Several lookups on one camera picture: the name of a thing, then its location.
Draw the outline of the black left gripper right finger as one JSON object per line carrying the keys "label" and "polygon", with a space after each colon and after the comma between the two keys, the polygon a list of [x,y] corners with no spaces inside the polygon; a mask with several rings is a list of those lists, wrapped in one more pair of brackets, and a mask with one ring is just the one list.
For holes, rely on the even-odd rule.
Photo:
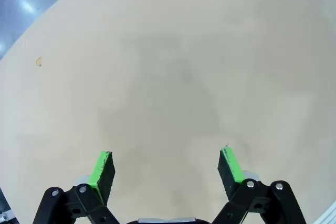
{"label": "black left gripper right finger", "polygon": [[290,185],[248,178],[230,147],[220,150],[218,172],[228,202],[212,223],[243,223],[248,213],[259,214],[264,223],[306,223]]}

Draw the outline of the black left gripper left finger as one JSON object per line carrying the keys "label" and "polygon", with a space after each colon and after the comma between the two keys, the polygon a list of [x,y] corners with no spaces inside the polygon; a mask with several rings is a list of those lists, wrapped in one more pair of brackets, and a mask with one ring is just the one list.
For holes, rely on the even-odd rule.
{"label": "black left gripper left finger", "polygon": [[83,217],[91,223],[118,223],[107,207],[114,176],[112,153],[102,151],[86,183],[44,192],[33,223],[75,223]]}

